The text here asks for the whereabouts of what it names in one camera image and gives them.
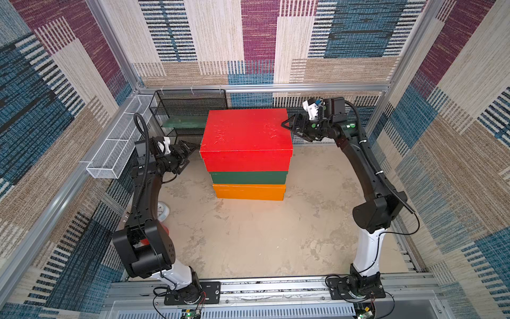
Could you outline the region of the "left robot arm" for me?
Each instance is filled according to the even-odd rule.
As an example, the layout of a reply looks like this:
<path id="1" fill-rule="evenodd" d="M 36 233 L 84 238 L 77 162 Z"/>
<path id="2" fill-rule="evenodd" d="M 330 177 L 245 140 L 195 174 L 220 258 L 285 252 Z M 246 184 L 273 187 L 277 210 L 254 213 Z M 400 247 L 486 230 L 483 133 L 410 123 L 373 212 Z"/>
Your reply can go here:
<path id="1" fill-rule="evenodd" d="M 180 175 L 198 144 L 171 143 L 167 136 L 151 137 L 139 113 L 134 124 L 142 135 L 135 143 L 137 163 L 131 169 L 134 197 L 123 229 L 112 237 L 120 260 L 131 278 L 153 278 L 181 296 L 196 297 L 202 291 L 196 272 L 177 260 L 174 244 L 158 219 L 159 192 L 166 184 L 164 175 Z"/>

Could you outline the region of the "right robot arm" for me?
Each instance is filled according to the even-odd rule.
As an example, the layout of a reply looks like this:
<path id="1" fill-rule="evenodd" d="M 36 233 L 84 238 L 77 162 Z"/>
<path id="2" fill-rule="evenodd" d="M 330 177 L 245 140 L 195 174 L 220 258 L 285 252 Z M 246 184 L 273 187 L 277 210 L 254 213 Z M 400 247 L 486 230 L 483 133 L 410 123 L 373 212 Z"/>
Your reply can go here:
<path id="1" fill-rule="evenodd" d="M 352 165 L 365 198 L 364 203 L 353 208 L 359 238 L 349 274 L 327 276 L 326 287 L 332 299 L 384 298 L 379 264 L 385 235 L 390 233 L 390 225 L 402 209 L 415 212 L 405 192 L 397 191 L 377 162 L 353 103 L 343 97 L 311 98 L 302 107 L 305 112 L 289 117 L 282 127 L 307 142 L 332 139 Z"/>

